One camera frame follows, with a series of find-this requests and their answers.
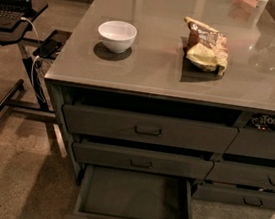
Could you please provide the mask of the grey kitchen island cabinet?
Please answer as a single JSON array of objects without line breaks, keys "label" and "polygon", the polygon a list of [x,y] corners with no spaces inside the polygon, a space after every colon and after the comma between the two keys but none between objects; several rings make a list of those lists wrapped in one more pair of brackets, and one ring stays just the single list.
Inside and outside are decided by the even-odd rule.
[{"label": "grey kitchen island cabinet", "polygon": [[[275,23],[263,7],[250,18],[232,17],[232,0],[94,0],[46,74],[46,84],[62,138],[76,176],[96,164],[76,160],[72,145],[89,143],[158,151],[275,168],[275,160],[174,146],[70,133],[62,107],[84,105],[168,118],[249,126],[255,114],[275,115]],[[227,38],[228,62],[223,76],[203,72],[186,58],[190,30],[185,18],[212,26]],[[136,39],[123,53],[113,53],[98,28],[108,21],[128,22]],[[275,193],[275,190],[187,178],[217,185]]]}]

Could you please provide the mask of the black smartphone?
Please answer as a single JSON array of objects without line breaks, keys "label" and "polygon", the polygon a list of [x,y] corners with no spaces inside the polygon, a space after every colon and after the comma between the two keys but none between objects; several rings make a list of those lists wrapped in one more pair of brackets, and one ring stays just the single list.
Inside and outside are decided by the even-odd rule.
[{"label": "black smartphone", "polygon": [[61,49],[61,43],[62,42],[58,40],[48,39],[33,52],[33,55],[41,58],[48,58]]}]

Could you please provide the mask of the white ceramic bowl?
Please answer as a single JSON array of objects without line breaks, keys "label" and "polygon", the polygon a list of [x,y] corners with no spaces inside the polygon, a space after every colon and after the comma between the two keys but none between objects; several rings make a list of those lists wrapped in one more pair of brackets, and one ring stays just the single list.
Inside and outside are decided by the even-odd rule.
[{"label": "white ceramic bowl", "polygon": [[108,21],[98,28],[100,39],[113,53],[123,53],[132,46],[136,39],[137,29],[128,22]]}]

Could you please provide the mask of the drawer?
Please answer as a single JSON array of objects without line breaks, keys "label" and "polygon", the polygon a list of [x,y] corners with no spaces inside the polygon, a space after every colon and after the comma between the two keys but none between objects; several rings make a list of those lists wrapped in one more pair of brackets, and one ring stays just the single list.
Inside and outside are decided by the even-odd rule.
[{"label": "drawer", "polygon": [[65,219],[193,219],[186,178],[91,165]]},{"label": "drawer", "polygon": [[204,179],[213,167],[201,158],[120,146],[74,143],[73,153],[80,163],[164,173],[187,178]]},{"label": "drawer", "polygon": [[275,193],[224,188],[217,185],[198,185],[192,192],[195,199],[275,209]]},{"label": "drawer", "polygon": [[226,153],[275,160],[275,132],[240,128]]},{"label": "drawer", "polygon": [[84,105],[62,107],[70,133],[223,153],[237,136],[221,124]]},{"label": "drawer", "polygon": [[206,180],[275,190],[275,168],[234,162],[215,162]]}]

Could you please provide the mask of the brown yellow snack bag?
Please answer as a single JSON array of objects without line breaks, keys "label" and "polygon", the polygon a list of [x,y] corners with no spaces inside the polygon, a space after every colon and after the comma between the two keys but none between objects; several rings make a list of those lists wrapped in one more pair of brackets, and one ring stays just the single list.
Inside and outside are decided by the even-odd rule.
[{"label": "brown yellow snack bag", "polygon": [[214,72],[223,76],[227,69],[227,38],[212,26],[192,19],[184,21],[190,30],[185,51],[186,58],[203,72]]}]

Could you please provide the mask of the chips bag in drawer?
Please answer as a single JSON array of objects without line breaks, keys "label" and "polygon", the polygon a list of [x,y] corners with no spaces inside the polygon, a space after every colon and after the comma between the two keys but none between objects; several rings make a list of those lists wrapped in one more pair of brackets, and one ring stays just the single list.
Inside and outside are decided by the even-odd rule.
[{"label": "chips bag in drawer", "polygon": [[274,130],[275,131],[275,115],[255,114],[249,120],[249,126],[259,128],[259,130]]}]

